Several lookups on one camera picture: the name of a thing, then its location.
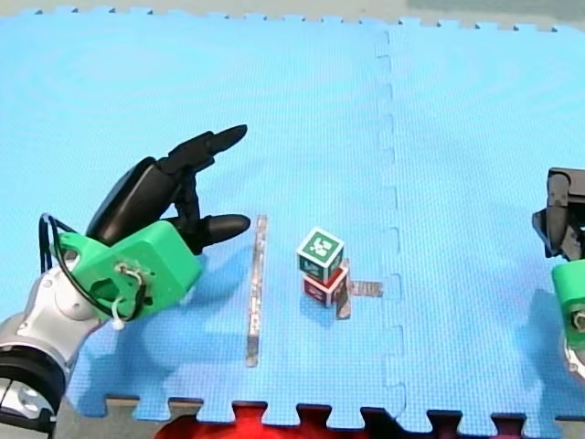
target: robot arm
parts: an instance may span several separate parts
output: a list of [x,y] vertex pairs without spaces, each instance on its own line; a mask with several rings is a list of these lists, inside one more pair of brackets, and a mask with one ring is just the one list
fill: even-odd
[[[245,125],[207,132],[168,157],[145,158],[114,185],[85,235],[43,216],[41,275],[25,310],[0,325],[0,437],[50,438],[85,340],[110,320],[122,328],[178,302],[201,274],[194,255],[248,229],[242,215],[200,218],[195,183],[245,133]],[[177,216],[162,219],[171,205]]]
[[563,318],[567,367],[585,384],[585,170],[551,168],[547,206],[532,223],[545,244],[545,256],[567,261],[552,271]]

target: green gripper mount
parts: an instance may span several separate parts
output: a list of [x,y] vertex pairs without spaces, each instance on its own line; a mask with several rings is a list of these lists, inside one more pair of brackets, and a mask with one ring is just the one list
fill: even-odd
[[562,263],[552,271],[569,348],[585,349],[585,260]]
[[[163,220],[111,247],[70,232],[59,234],[59,243],[63,251],[74,251],[80,257],[71,270],[78,283],[108,308],[121,296],[117,310],[123,316],[133,311],[138,280],[121,273],[121,265],[139,273],[146,286],[147,299],[136,318],[175,305],[203,271],[175,227]],[[102,321],[110,318],[98,309],[96,315]]]

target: blue foam mat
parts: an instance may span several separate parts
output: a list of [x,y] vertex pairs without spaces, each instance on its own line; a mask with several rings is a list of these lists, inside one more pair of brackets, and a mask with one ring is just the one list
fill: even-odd
[[[269,216],[261,360],[244,366],[251,230],[206,252],[181,306],[91,338],[69,389],[79,410],[136,395],[135,416],[164,419],[187,397],[225,422],[232,402],[262,401],[264,422],[286,425],[313,403],[352,428],[378,407],[414,432],[454,410],[464,434],[518,413],[532,437],[584,414],[530,228],[547,169],[585,166],[581,33],[109,10],[0,22],[0,262],[15,292],[0,309],[26,301],[41,211],[81,230],[137,159],[247,123],[198,187],[204,212]],[[353,277],[385,284],[348,321],[300,294],[294,249],[314,225],[346,241]]]
[[558,306],[531,214],[551,166],[583,168],[581,33],[389,30],[399,182],[405,428],[428,410],[463,413],[463,434],[495,434],[492,414],[526,415],[555,435],[582,416],[583,389],[560,365]]
[[206,252],[206,274],[183,304],[120,335],[105,327],[92,337],[69,397],[100,415],[106,394],[136,395],[134,415],[146,419],[165,419],[169,398],[204,400],[197,416],[214,422],[232,420],[237,400],[267,402],[264,422],[273,424],[297,424],[297,403],[332,405],[332,427],[362,427],[362,406],[398,415],[404,394],[399,382],[386,383],[396,340],[385,337],[381,299],[355,300],[352,319],[336,322],[334,309],[302,295],[295,256],[315,225],[346,242],[356,278],[382,280],[381,255],[395,252],[395,233],[385,238],[383,229],[394,197],[383,185],[392,155],[379,135],[378,103],[390,96],[383,30],[337,17],[110,11],[33,10],[0,28],[8,78],[0,138],[9,157],[0,196],[13,206],[2,218],[2,262],[23,261],[6,277],[20,293],[2,299],[3,313],[24,304],[37,271],[41,211],[82,230],[143,156],[246,123],[246,138],[197,187],[205,214],[268,215],[259,367],[245,367],[251,230]]

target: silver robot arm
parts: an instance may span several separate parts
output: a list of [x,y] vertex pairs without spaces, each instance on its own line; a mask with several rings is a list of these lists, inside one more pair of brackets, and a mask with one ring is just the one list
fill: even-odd
[[80,349],[102,325],[59,267],[35,281],[25,311],[0,325],[0,438],[52,436]]

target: stacked cubes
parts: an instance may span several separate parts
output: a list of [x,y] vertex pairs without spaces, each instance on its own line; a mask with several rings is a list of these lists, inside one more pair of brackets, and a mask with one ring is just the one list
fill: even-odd
[[330,306],[347,288],[348,268],[343,264],[344,242],[318,227],[313,228],[297,250],[303,272],[303,289]]

